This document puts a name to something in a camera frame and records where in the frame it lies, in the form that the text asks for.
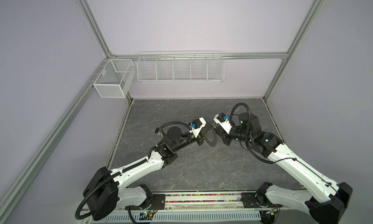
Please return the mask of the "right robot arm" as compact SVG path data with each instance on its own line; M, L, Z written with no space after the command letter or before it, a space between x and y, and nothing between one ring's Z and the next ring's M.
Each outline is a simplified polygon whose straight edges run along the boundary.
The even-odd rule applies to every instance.
M230 114L214 117L216 134L225 145L233 140L244 145L256 159L278 165L290 174L302 190L290 190L263 183L251 202L260 207L283 205L309 214L319 224L337 224L348 208L353 188L338 183L297 156L277 135L262 131L259 119L245 103L236 104Z

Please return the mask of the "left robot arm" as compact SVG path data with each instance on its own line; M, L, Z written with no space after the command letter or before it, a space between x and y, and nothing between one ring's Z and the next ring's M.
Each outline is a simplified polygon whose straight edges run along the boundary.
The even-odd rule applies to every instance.
M186 124L180 121L161 125L155 131L162 139L148 154L125 166L98 169L83 191L83 200L75 212L75 219L89 216L98 221L108 216L116 207L148 208L153 202L153 194L146 185L131 188L140 178L163 169L178 158L177 151L196 142L202 145L207 141L207 133L214 125L204 118Z

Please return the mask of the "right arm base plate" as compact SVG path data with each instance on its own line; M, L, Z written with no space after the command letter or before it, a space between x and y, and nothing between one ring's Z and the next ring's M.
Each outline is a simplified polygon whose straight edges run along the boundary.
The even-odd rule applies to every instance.
M241 193L241 202L244 208L276 208L265 195L256 192Z

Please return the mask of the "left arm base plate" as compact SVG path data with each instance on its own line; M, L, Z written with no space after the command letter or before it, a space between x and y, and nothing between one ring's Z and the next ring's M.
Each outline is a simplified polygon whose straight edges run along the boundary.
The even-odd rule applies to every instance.
M140 206L131 206L131 210L164 210L165 204L165 194L154 194L151 198L147 198Z

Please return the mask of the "metal ring disc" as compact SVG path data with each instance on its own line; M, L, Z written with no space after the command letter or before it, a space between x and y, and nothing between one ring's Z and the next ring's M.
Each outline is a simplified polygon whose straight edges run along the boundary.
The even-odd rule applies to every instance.
M217 145L218 137L215 128L209 129L205 132L205 142L211 146L215 147Z

